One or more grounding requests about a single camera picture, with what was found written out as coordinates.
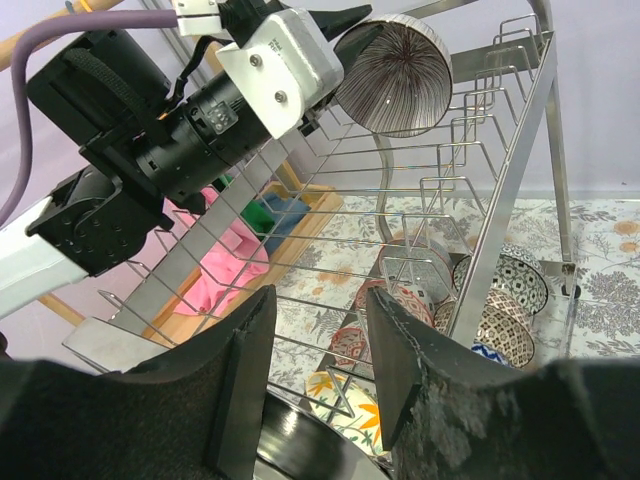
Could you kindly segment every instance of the patterned bowl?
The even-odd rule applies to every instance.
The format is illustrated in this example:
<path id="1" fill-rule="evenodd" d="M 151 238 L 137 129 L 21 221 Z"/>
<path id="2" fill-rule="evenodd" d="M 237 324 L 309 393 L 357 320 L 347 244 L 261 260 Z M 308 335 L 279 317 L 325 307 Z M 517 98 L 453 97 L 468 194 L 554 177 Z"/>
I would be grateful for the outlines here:
<path id="1" fill-rule="evenodd" d="M 305 383 L 306 394 L 323 404 L 334 406 L 338 403 L 340 396 L 338 388 L 344 388 L 345 377 L 335 375 L 339 385 L 334 385 L 327 372 L 315 372 Z M 345 392 L 349 405 L 355 414 L 354 418 L 336 413 L 333 415 L 331 425 L 342 435 L 355 443 L 367 455 L 377 456 L 384 453 L 382 440 L 380 439 L 380 412 L 378 402 L 360 388 L 355 383 L 351 383 Z M 311 410 L 320 418 L 327 422 L 331 415 L 331 410 L 311 403 Z M 344 402 L 340 402 L 338 408 L 347 411 Z"/>
<path id="2" fill-rule="evenodd" d="M 366 308 L 367 290 L 373 287 L 380 287 L 387 290 L 387 282 L 386 280 L 369 280 L 368 282 L 364 282 L 358 290 L 358 293 L 356 293 L 355 307 L 357 309 Z M 419 298 L 411 290 L 404 288 L 401 285 L 396 285 L 392 296 L 407 312 L 430 327 L 433 327 L 433 314 L 429 310 L 429 305 L 433 305 L 433 303 L 426 293 L 424 300 L 426 300 L 427 303 L 425 303 L 423 299 Z"/>
<path id="3" fill-rule="evenodd" d="M 478 355 L 482 355 L 487 360 L 491 360 L 492 362 L 496 362 L 496 363 L 499 363 L 500 365 L 504 365 L 505 367 L 511 366 L 511 364 L 507 361 L 506 358 L 502 356 L 500 352 L 498 352 L 497 350 L 494 350 L 491 347 L 487 347 L 482 342 L 473 342 L 471 351 L 477 353 Z"/>
<path id="4" fill-rule="evenodd" d="M 373 133 L 421 135 L 442 120 L 451 103 L 451 56 L 431 27 L 402 14 L 365 20 L 345 33 L 335 50 L 375 26 L 382 26 L 382 32 L 347 72 L 336 99 L 347 115 Z"/>
<path id="5" fill-rule="evenodd" d="M 466 256 L 453 269 L 453 283 L 462 288 L 471 264 Z M 505 243 L 493 274 L 493 286 L 515 298 L 528 315 L 539 313 L 549 300 L 549 288 L 542 274 L 542 266 L 527 250 Z"/>
<path id="6" fill-rule="evenodd" d="M 409 237 L 410 244 L 414 239 Z M 390 245 L 383 247 L 378 256 L 378 267 L 384 274 L 383 265 L 386 266 L 386 274 L 391 279 L 397 278 L 402 268 L 403 260 L 385 260 L 385 258 L 409 258 L 417 260 L 428 260 L 430 263 L 414 261 L 407 262 L 402 272 L 402 280 L 416 283 L 426 289 L 431 300 L 436 304 L 445 302 L 449 298 L 449 290 L 453 287 L 452 271 L 453 261 L 447 250 L 438 242 L 431 240 L 431 245 L 416 243 L 411 248 L 411 253 L 407 254 L 405 239 L 397 239 L 389 242 Z M 411 278 L 410 265 L 413 265 L 414 278 Z"/>
<path id="7" fill-rule="evenodd" d="M 438 331 L 446 332 L 454 307 L 455 302 L 447 302 L 438 309 L 435 316 Z M 509 314 L 488 305 L 482 311 L 476 341 L 502 354 L 516 368 L 527 365 L 535 354 L 535 344 L 527 329 Z"/>
<path id="8" fill-rule="evenodd" d="M 505 290 L 491 288 L 485 305 L 505 312 L 528 331 L 531 331 L 531 317 L 522 305 Z"/>
<path id="9" fill-rule="evenodd" d="M 329 350 L 344 355 L 345 357 L 357 358 L 371 363 L 371 352 L 369 351 L 369 343 L 367 334 L 358 327 L 344 327 L 338 330 L 331 337 L 331 345 Z M 348 368 L 356 365 L 355 371 L 373 376 L 373 368 L 369 365 L 357 363 L 346 358 L 335 357 L 336 365 Z"/>

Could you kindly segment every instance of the floral tablecloth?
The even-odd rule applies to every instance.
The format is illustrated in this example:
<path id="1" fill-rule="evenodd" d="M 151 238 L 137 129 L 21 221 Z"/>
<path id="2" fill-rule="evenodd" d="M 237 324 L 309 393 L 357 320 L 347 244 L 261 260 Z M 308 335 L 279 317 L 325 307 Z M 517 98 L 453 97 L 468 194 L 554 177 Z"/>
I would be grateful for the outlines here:
<path id="1" fill-rule="evenodd" d="M 473 245 L 483 219 L 482 208 L 469 199 L 449 199 L 444 213 L 456 219 L 459 231 Z M 401 215 L 418 214 L 417 197 L 391 198 L 387 212 L 391 231 L 402 235 Z M 270 380 L 302 393 L 305 380 L 318 368 L 331 336 L 341 327 L 358 288 L 375 264 L 380 238 L 375 197 L 347 196 L 344 206 L 278 284 L 277 333 L 296 342 L 277 339 Z M 594 200 L 572 202 L 573 243 L 582 297 L 568 339 L 571 356 L 640 356 L 640 202 Z M 417 218 L 407 218 L 413 232 Z M 463 253 L 461 238 L 446 219 L 430 221 L 432 238 L 449 251 Z M 521 244 L 541 260 L 561 259 L 555 203 L 518 200 L 507 240 Z M 349 275 L 331 273 L 345 272 Z M 553 293 L 559 295 L 559 279 Z M 543 361 L 562 354 L 565 319 L 557 318 L 554 299 L 536 318 L 533 334 Z"/>

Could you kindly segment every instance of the bowl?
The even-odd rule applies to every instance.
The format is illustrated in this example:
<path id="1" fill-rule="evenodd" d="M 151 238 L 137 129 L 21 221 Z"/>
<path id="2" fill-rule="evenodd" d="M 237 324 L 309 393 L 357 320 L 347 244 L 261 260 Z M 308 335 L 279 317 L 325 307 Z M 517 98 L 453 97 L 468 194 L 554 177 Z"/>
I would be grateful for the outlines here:
<path id="1" fill-rule="evenodd" d="M 453 283 L 458 290 L 462 288 L 470 264 L 471 257 L 466 256 L 453 269 Z M 549 300 L 549 288 L 540 262 L 518 245 L 503 245 L 492 285 L 515 298 L 528 315 L 540 313 Z"/>
<path id="2" fill-rule="evenodd" d="M 431 313 L 431 317 L 433 318 L 433 314 L 436 313 L 436 305 L 435 303 L 433 303 L 433 300 L 431 300 L 431 295 L 429 295 L 429 292 L 427 292 L 427 290 L 423 286 L 417 285 L 415 283 L 403 283 L 402 288 L 409 290 L 416 297 L 418 297 L 420 301 L 427 306 L 427 308 L 429 309 L 429 313 Z"/>
<path id="3" fill-rule="evenodd" d="M 387 290 L 387 281 L 369 280 L 364 282 L 358 290 L 358 293 L 356 293 L 356 300 L 354 303 L 357 309 L 366 309 L 367 290 L 373 287 L 380 287 Z M 429 300 L 428 296 L 425 298 L 428 303 L 425 303 L 415 293 L 401 285 L 396 285 L 392 296 L 407 312 L 430 327 L 433 327 L 433 314 L 431 313 L 431 310 L 429 310 L 429 304 L 433 305 L 433 303 Z"/>
<path id="4" fill-rule="evenodd" d="M 384 28 L 360 54 L 336 91 L 336 100 L 356 123 L 373 133 L 421 135 L 444 117 L 453 95 L 451 56 L 442 39 L 408 15 L 381 15 L 351 28 L 336 49 Z"/>
<path id="5" fill-rule="evenodd" d="M 335 378 L 339 385 L 333 384 L 327 372 L 313 373 L 305 382 L 306 394 L 323 404 L 335 406 L 340 399 L 337 388 L 344 388 L 346 382 L 346 378 L 341 375 L 335 375 Z M 367 455 L 382 455 L 384 450 L 380 438 L 378 403 L 353 382 L 347 388 L 345 396 L 354 411 L 354 418 L 336 413 L 329 425 L 355 443 Z M 309 403 L 311 410 L 320 420 L 329 421 L 331 410 L 314 402 Z M 337 408 L 347 411 L 344 402 L 340 402 Z"/>
<path id="6" fill-rule="evenodd" d="M 438 308 L 435 328 L 446 333 L 455 302 L 447 302 Z M 485 305 L 475 338 L 492 350 L 500 353 L 512 366 L 522 368 L 535 354 L 535 344 L 529 331 L 509 314 Z"/>
<path id="7" fill-rule="evenodd" d="M 522 305 L 520 305 L 520 302 L 505 290 L 499 288 L 489 289 L 486 305 L 506 313 L 528 331 L 531 331 L 531 317 Z"/>
<path id="8" fill-rule="evenodd" d="M 359 327 L 343 327 L 331 337 L 329 350 L 346 357 L 363 360 L 371 363 L 369 340 L 367 334 Z M 356 365 L 355 370 L 368 376 L 373 376 L 373 368 L 369 365 L 354 362 L 346 358 L 335 357 L 336 365 L 348 368 Z"/>
<path id="9" fill-rule="evenodd" d="M 482 342 L 478 342 L 478 341 L 473 342 L 473 345 L 471 346 L 471 351 L 477 353 L 478 355 L 483 356 L 487 360 L 491 360 L 492 362 L 499 363 L 500 365 L 504 365 L 506 367 L 511 366 L 509 361 L 506 358 L 504 358 L 504 356 L 500 352 L 498 352 L 497 350 L 494 350 L 493 348 L 485 345 Z"/>
<path id="10" fill-rule="evenodd" d="M 388 480 L 353 442 L 271 392 L 264 401 L 255 475 L 262 479 Z"/>
<path id="11" fill-rule="evenodd" d="M 414 239 L 409 238 L 410 245 L 414 244 Z M 397 279 L 403 260 L 385 260 L 385 258 L 409 258 L 416 260 L 429 260 L 431 263 L 413 261 L 407 262 L 402 272 L 401 280 L 408 283 L 415 283 L 422 286 L 435 304 L 445 302 L 450 296 L 453 287 L 452 272 L 453 261 L 447 250 L 438 242 L 431 240 L 431 245 L 416 242 L 407 253 L 405 239 L 397 239 L 389 242 L 382 248 L 378 256 L 378 267 L 380 272 Z M 410 266 L 413 266 L 414 278 L 411 278 Z"/>

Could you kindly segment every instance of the metal rod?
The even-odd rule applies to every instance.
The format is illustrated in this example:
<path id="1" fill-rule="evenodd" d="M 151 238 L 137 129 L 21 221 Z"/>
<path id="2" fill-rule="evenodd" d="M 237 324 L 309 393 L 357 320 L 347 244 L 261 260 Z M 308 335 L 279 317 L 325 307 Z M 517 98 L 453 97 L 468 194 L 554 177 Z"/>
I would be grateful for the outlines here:
<path id="1" fill-rule="evenodd" d="M 331 158 L 331 156 L 327 156 L 324 161 L 320 164 L 320 168 L 322 168 L 322 166 L 329 160 L 329 158 Z M 302 194 L 304 193 L 304 191 L 309 187 L 309 185 L 311 184 L 311 182 L 313 181 L 315 177 L 312 175 L 308 180 L 307 183 L 305 183 L 305 185 L 302 188 L 302 191 L 297 192 L 296 196 L 294 198 L 294 201 L 291 202 L 291 204 L 289 205 L 289 209 L 293 208 L 293 205 L 295 204 L 295 202 L 297 200 L 300 199 L 300 197 L 302 196 Z M 282 221 L 284 220 L 284 216 L 282 216 L 280 219 L 278 219 L 278 221 L 275 223 L 275 225 L 273 226 L 273 229 L 275 230 L 276 228 L 278 228 L 278 226 L 280 225 L 280 223 L 282 223 Z M 266 243 L 267 238 L 264 238 L 262 240 L 262 242 L 260 243 L 260 247 L 263 247 L 264 244 Z M 251 258 L 249 259 L 249 261 L 240 269 L 240 272 L 238 272 L 238 274 L 236 275 L 236 277 L 233 279 L 233 281 L 231 282 L 231 284 L 235 284 L 235 282 L 238 281 L 238 279 L 240 278 L 240 276 L 246 271 L 246 269 L 249 267 L 249 262 L 253 260 L 253 257 L 255 257 L 255 255 L 258 253 L 258 250 L 256 250 L 254 252 L 254 254 L 251 256 Z M 220 296 L 220 298 L 216 301 L 215 305 L 213 305 L 213 307 L 211 308 L 210 312 L 215 312 L 216 308 L 218 308 L 218 306 L 222 303 L 222 301 L 226 298 L 226 296 L 229 294 L 229 292 L 231 291 L 231 287 L 227 288 L 223 294 Z M 198 333 L 200 333 L 200 331 L 202 330 L 202 328 L 204 328 L 204 326 L 207 324 L 208 320 L 203 320 L 202 322 L 200 322 L 200 325 L 198 325 L 198 327 L 196 328 L 196 330 L 194 331 L 193 335 L 197 335 Z"/>
<path id="2" fill-rule="evenodd" d="M 273 383 L 273 382 L 267 382 L 267 385 L 269 385 L 270 387 L 282 390 L 284 392 L 287 392 L 287 393 L 289 393 L 291 395 L 295 395 L 296 397 L 303 398 L 303 399 L 305 399 L 306 401 L 308 401 L 310 403 L 315 403 L 316 405 L 319 405 L 322 408 L 329 409 L 332 412 L 338 413 L 340 415 L 344 415 L 345 417 L 353 418 L 351 415 L 349 415 L 349 412 L 345 412 L 343 410 L 340 410 L 339 408 L 335 408 L 335 407 L 332 407 L 331 405 L 328 405 L 326 403 L 322 403 L 322 402 L 316 400 L 315 398 L 310 397 L 309 395 L 306 395 L 304 393 L 296 392 L 295 390 L 291 390 L 290 388 L 284 387 L 282 385 L 278 385 L 277 383 Z"/>
<path id="3" fill-rule="evenodd" d="M 338 384 L 338 379 L 336 378 L 336 374 L 333 373 L 331 370 L 327 370 L 327 375 L 329 375 L 329 378 L 331 379 L 331 381 L 333 382 L 333 384 L 336 386 L 335 391 L 338 394 L 338 400 L 336 400 L 336 404 L 335 406 L 338 407 L 340 406 L 340 402 L 344 402 L 345 407 L 347 407 L 347 410 L 349 410 L 349 417 L 350 418 L 354 418 L 356 415 L 353 412 L 353 408 L 351 408 L 351 405 L 349 404 L 349 400 L 347 400 L 347 391 L 349 390 L 349 386 L 351 385 L 351 377 L 347 377 L 346 381 L 344 382 L 343 387 L 340 387 L 340 385 Z M 333 420 L 333 412 L 331 412 L 329 414 L 329 418 L 327 419 L 327 423 L 331 423 L 331 420 Z"/>
<path id="4" fill-rule="evenodd" d="M 332 350 L 327 350 L 326 348 L 318 347 L 317 345 L 314 345 L 312 343 L 301 342 L 300 340 L 296 340 L 295 338 L 283 337 L 282 335 L 278 335 L 278 334 L 274 335 L 274 338 L 277 338 L 278 340 L 282 340 L 282 341 L 285 341 L 285 342 L 294 343 L 296 345 L 300 345 L 301 347 L 307 347 L 307 348 L 310 348 L 312 350 L 317 350 L 318 352 L 322 352 L 322 353 L 325 353 L 325 354 L 328 354 L 328 355 L 333 355 L 336 358 L 342 358 L 344 360 L 351 360 L 353 362 L 361 363 L 363 365 L 368 365 L 370 367 L 373 366 L 371 364 L 371 362 L 367 362 L 365 360 L 357 360 L 357 359 L 354 359 L 354 358 L 351 358 L 351 357 L 347 357 L 346 355 L 342 355 L 341 353 L 337 353 L 337 352 L 334 352 Z"/>
<path id="5" fill-rule="evenodd" d="M 376 147 L 379 149 L 380 162 L 382 164 L 382 175 L 380 178 L 380 192 L 378 192 L 378 201 L 376 203 L 376 212 L 384 213 L 387 208 L 387 189 L 391 186 L 391 180 L 393 179 L 393 167 L 395 165 L 395 159 L 393 157 L 393 151 L 391 151 L 391 140 L 381 135 L 374 135 L 373 141 Z M 384 215 L 376 215 L 376 227 L 378 234 L 384 243 L 389 243 L 393 240 L 391 235 L 391 229 L 387 223 L 387 218 Z"/>
<path id="6" fill-rule="evenodd" d="M 155 325 L 153 325 L 151 322 L 148 322 L 147 320 L 145 320 L 138 312 L 136 312 L 135 310 L 133 310 L 131 307 L 129 307 L 127 305 L 127 302 L 123 302 L 122 300 L 120 300 L 120 298 L 118 298 L 117 295 L 114 295 L 111 292 L 107 292 L 105 290 L 98 290 L 98 294 L 104 298 L 107 302 L 109 302 L 111 305 L 113 305 L 114 307 L 118 308 L 118 309 L 122 309 L 125 308 L 126 310 L 128 310 L 129 312 L 133 313 L 136 317 L 138 317 L 140 320 L 142 320 L 149 328 L 151 328 L 154 332 L 156 332 L 158 335 L 160 335 L 162 338 L 164 338 L 167 342 L 169 342 L 171 345 L 177 345 L 176 342 L 174 342 L 173 340 L 171 340 L 169 337 L 167 337 L 164 333 L 162 333 L 158 327 L 156 327 Z"/>
<path id="7" fill-rule="evenodd" d="M 361 373 L 358 373 L 356 371 L 353 370 L 346 370 L 342 367 L 337 367 L 335 365 L 327 365 L 327 371 L 329 370 L 335 370 L 338 373 L 342 373 L 344 375 L 348 375 L 348 376 L 353 376 L 355 378 L 357 378 L 358 380 L 364 380 L 366 382 L 374 382 L 375 380 L 371 377 L 368 377 L 367 375 L 362 375 Z"/>
<path id="8" fill-rule="evenodd" d="M 549 147 L 551 149 L 553 188 L 556 195 L 556 208 L 558 209 L 558 223 L 560 225 L 562 260 L 566 263 L 573 263 L 573 247 L 571 243 L 571 209 L 569 205 L 569 187 L 567 185 L 567 166 L 564 156 L 564 135 L 562 132 L 560 94 L 558 92 L 557 77 L 551 84 L 549 99 L 547 100 L 546 114 L 547 130 L 549 132 Z"/>
<path id="9" fill-rule="evenodd" d="M 553 37 L 547 43 L 531 98 L 522 112 L 507 158 L 502 165 L 498 183 L 489 204 L 489 214 L 480 230 L 478 244 L 460 290 L 460 299 L 453 311 L 451 327 L 453 339 L 467 347 L 473 344 L 477 333 L 480 313 L 489 293 L 511 211 L 536 137 L 536 127 L 542 119 L 551 84 L 556 76 L 556 66 L 556 42 Z"/>
<path id="10" fill-rule="evenodd" d="M 438 13 L 446 12 L 454 8 L 463 7 L 478 0 L 423 0 L 420 6 L 414 7 L 405 12 L 406 15 L 415 18 L 430 17 Z M 533 13 L 538 18 L 537 23 L 540 24 L 543 31 L 551 30 L 553 22 L 551 19 L 551 8 L 549 0 L 527 0 Z"/>

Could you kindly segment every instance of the rack leg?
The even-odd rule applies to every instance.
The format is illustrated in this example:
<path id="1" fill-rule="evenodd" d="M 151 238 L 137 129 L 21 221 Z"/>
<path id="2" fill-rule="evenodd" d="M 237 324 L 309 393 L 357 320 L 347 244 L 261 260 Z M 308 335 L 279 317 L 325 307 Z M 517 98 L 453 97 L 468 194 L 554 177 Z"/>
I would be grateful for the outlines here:
<path id="1" fill-rule="evenodd" d="M 567 264 L 563 268 L 565 284 L 562 293 L 572 295 L 574 279 L 574 258 L 571 237 L 571 211 L 569 206 L 569 187 L 567 185 L 567 167 L 564 155 L 564 138 L 562 132 L 562 117 L 560 114 L 560 96 L 558 78 L 553 80 L 549 98 L 547 100 L 547 128 L 549 131 L 549 146 L 551 148 L 551 167 L 553 170 L 553 187 L 558 209 L 558 224 L 560 225 L 560 246 L 562 261 Z"/>

